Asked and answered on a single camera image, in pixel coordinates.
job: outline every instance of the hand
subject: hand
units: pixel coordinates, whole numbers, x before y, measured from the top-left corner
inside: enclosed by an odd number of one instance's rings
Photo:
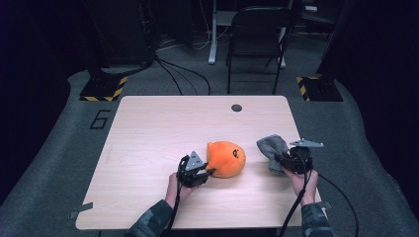
[[[182,187],[180,193],[180,202],[186,200],[188,196],[200,186],[195,186],[193,188]],[[165,200],[169,203],[172,208],[175,206],[176,194],[178,190],[178,178],[177,173],[173,173],[169,176],[169,184],[167,185],[167,192]]]
[[[293,192],[298,196],[299,192],[304,186],[304,175],[297,175],[287,169],[284,169],[284,172],[291,178],[293,182]],[[301,206],[305,204],[315,203],[315,192],[317,188],[318,173],[315,170],[307,172],[307,178],[309,178],[307,186],[305,187],[304,197],[300,202]]]

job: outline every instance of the yellow and black hazard tape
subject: yellow and black hazard tape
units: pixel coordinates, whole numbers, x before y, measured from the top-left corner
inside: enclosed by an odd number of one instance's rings
[[[120,83],[118,84],[118,88],[115,91],[114,95],[109,97],[95,97],[95,96],[80,96],[80,101],[116,101],[120,94],[123,92],[124,85],[126,84],[127,77],[121,79]]]
[[[303,79],[313,79],[316,80],[318,77],[296,77],[296,83],[298,83],[299,91],[301,92],[302,98],[305,101],[310,101],[310,98],[308,97],[307,90],[305,89]]]

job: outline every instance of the black curtain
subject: black curtain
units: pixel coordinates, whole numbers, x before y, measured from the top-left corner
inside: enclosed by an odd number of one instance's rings
[[[77,27],[83,27],[98,64],[104,65],[105,60],[80,0],[5,0],[0,2],[0,11],[1,203],[65,107],[68,77],[86,69],[74,43]]]
[[[417,217],[418,22],[417,1],[346,0],[318,68],[353,95],[367,139]]]

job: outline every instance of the wrist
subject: wrist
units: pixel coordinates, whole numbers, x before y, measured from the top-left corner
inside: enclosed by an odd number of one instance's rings
[[[166,197],[164,200],[172,207],[172,209],[175,207],[176,198],[175,197]]]
[[[312,203],[315,203],[314,197],[306,197],[306,196],[302,197],[302,200],[300,202],[301,206],[312,204]]]

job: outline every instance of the forearm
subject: forearm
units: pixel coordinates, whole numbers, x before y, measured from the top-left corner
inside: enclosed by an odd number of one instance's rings
[[[147,210],[129,229],[124,237],[158,237],[172,215],[172,207],[161,200]]]
[[[336,237],[335,231],[330,227],[329,221],[318,204],[303,205],[301,216],[303,237]]]

